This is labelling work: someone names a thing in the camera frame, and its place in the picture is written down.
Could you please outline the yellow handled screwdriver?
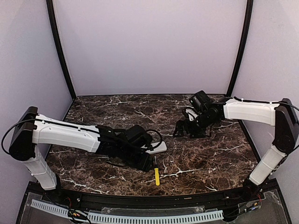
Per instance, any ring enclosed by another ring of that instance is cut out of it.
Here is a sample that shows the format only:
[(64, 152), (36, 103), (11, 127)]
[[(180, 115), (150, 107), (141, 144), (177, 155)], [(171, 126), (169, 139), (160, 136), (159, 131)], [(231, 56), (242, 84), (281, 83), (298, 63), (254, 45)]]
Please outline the yellow handled screwdriver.
[(157, 157), (154, 156), (154, 172), (155, 172), (155, 184), (156, 186), (160, 185), (160, 177), (159, 177), (159, 168), (157, 166)]

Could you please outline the white remote control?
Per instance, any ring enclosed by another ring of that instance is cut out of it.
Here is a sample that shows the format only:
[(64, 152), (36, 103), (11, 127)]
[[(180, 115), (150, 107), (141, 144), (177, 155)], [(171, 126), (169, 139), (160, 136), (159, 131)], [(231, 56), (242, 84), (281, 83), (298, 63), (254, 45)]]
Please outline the white remote control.
[(153, 146), (153, 150), (147, 150), (146, 152), (149, 154), (157, 154), (157, 153), (162, 153), (165, 152), (167, 150), (167, 146), (166, 143), (164, 141), (162, 141), (162, 143), (158, 145), (158, 142), (152, 143), (151, 144)]

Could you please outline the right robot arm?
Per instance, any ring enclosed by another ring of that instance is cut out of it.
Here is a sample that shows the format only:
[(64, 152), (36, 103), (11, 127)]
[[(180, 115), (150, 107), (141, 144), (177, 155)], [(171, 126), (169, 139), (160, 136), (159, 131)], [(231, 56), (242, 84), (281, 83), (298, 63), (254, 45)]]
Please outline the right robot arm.
[(274, 140), (266, 154), (242, 184), (242, 200), (248, 201), (261, 189), (269, 175), (279, 168), (299, 146), (298, 108), (290, 99), (281, 101), (257, 101), (237, 97), (223, 97), (213, 101), (204, 91), (189, 99), (191, 107), (183, 109), (184, 120), (176, 123), (173, 137), (206, 137), (206, 128), (229, 120), (245, 120), (263, 123), (275, 128)]

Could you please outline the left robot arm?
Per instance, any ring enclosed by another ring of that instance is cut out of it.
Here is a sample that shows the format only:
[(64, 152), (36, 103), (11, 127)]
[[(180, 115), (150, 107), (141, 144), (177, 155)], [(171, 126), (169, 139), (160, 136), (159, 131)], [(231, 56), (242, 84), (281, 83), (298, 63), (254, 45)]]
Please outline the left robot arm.
[(13, 131), (10, 146), (4, 152), (22, 162), (45, 191), (61, 187), (59, 177), (49, 168), (38, 145), (50, 144), (72, 147), (88, 153), (117, 157), (128, 166), (148, 172), (154, 163), (154, 154), (167, 150), (161, 134), (153, 142), (151, 132), (140, 125), (129, 129), (109, 126), (85, 126), (48, 118), (29, 107), (20, 120), (9, 128)]

